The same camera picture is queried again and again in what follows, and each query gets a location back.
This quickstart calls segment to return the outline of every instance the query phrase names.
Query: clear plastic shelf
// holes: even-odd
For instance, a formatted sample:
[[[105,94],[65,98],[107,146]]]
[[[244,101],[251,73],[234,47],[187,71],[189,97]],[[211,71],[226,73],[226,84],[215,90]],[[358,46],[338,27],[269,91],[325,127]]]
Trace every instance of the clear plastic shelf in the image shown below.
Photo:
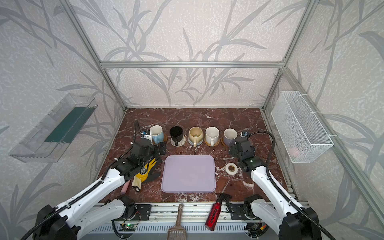
[[[57,162],[96,107],[94,97],[67,94],[9,155],[23,162]]]

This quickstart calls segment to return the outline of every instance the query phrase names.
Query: beige mug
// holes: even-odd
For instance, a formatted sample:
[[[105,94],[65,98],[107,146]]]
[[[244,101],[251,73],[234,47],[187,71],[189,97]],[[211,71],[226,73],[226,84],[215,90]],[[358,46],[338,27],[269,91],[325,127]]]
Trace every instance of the beige mug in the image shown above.
[[[193,147],[200,145],[203,142],[203,137],[204,137],[204,133],[203,133],[203,130],[201,130],[201,128],[193,127],[189,130],[188,140],[189,140],[189,143],[193,145]]]

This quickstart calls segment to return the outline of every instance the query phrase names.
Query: marble table surface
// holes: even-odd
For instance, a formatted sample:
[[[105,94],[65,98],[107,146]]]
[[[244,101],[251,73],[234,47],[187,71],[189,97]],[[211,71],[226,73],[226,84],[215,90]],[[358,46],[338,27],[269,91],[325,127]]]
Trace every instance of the marble table surface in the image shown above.
[[[164,133],[169,136],[169,130],[173,126],[183,128],[184,135],[188,135],[191,127],[198,126],[204,132],[208,127],[217,127],[220,131],[220,138],[224,130],[233,128],[239,133],[246,129],[250,132],[266,130],[264,120],[259,108],[154,108],[154,109],[128,109],[120,126],[118,134],[112,144],[109,154],[100,171],[100,176],[106,167],[119,157],[129,147],[133,136],[134,120],[138,119],[142,129],[148,129],[153,125],[161,125]],[[250,138],[256,148],[256,155],[265,161],[271,140],[266,134],[256,134]],[[221,143],[216,147],[209,147],[204,142],[197,148],[193,148],[188,141],[181,147],[174,147],[167,141],[167,154],[162,156],[162,164],[157,171],[162,173],[164,161],[169,155],[212,155],[216,167],[216,189],[212,193],[165,193],[161,191],[162,175],[152,182],[142,185],[140,192],[129,187],[126,195],[136,202],[212,202],[216,201],[215,193],[227,193],[232,195],[231,201],[243,201],[244,198],[254,194],[260,194],[267,200],[264,192],[256,185],[250,176],[243,173],[239,168],[237,174],[228,175],[225,165],[233,162],[238,167],[237,159],[229,155],[228,148]],[[270,171],[277,181],[286,189],[283,173],[281,172],[276,155],[273,153]],[[107,195],[107,199],[115,199],[120,195],[122,187]]]

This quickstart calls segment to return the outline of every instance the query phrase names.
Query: litter scoop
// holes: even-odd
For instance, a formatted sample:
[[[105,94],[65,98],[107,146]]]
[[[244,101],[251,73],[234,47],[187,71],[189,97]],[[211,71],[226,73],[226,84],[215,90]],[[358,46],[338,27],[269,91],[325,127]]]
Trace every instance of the litter scoop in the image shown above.
[[[167,240],[186,240],[187,231],[181,226],[181,213],[183,212],[183,204],[179,205],[177,211],[176,225],[168,229]]]

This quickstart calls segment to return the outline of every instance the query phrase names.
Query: black mounting plate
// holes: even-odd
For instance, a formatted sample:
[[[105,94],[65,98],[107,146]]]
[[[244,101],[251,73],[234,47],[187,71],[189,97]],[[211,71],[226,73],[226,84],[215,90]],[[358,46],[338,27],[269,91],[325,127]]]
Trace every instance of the black mounting plate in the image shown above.
[[[232,220],[250,220],[244,214],[244,204],[230,204],[229,210]]]
[[[135,216],[130,219],[131,221],[148,221],[151,214],[151,204],[136,204],[137,210]],[[119,221],[124,221],[122,217],[118,218]]]

